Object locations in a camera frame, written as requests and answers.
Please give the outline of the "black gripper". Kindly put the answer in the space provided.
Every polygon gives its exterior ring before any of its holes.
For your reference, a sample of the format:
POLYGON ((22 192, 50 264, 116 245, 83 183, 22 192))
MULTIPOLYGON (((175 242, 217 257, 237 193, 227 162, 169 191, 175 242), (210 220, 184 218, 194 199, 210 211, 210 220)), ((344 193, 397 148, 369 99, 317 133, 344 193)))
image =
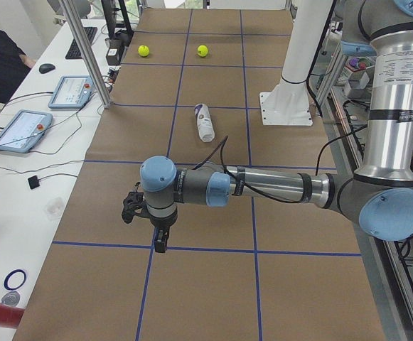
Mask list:
POLYGON ((155 228, 157 228, 157 233, 154 238, 154 251, 156 253, 165 253, 167 250, 167 231, 171 226, 176 223, 177 213, 174 212, 167 217, 155 217, 151 216, 150 221, 155 228))

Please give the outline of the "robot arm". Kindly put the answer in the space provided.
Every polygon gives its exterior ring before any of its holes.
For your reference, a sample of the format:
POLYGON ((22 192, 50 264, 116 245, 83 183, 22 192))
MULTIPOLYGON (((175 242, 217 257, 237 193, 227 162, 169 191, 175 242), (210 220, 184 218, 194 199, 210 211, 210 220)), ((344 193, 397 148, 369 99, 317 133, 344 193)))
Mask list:
POLYGON ((312 203, 385 241, 413 235, 413 1, 347 1, 342 45, 368 45, 376 54, 361 167, 344 178, 209 162, 182 169, 151 157, 141 165, 136 197, 141 216, 155 227, 157 252, 166 251, 178 204, 223 207, 241 195, 312 203))

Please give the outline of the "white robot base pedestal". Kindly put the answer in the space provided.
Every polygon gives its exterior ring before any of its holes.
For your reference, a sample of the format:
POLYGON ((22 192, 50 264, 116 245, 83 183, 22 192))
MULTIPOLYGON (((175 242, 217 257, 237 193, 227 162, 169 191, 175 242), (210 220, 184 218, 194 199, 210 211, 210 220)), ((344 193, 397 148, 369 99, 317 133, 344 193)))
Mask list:
POLYGON ((333 0, 302 1, 298 7, 278 85, 259 94, 266 126, 311 126, 308 76, 323 30, 334 9, 333 0))

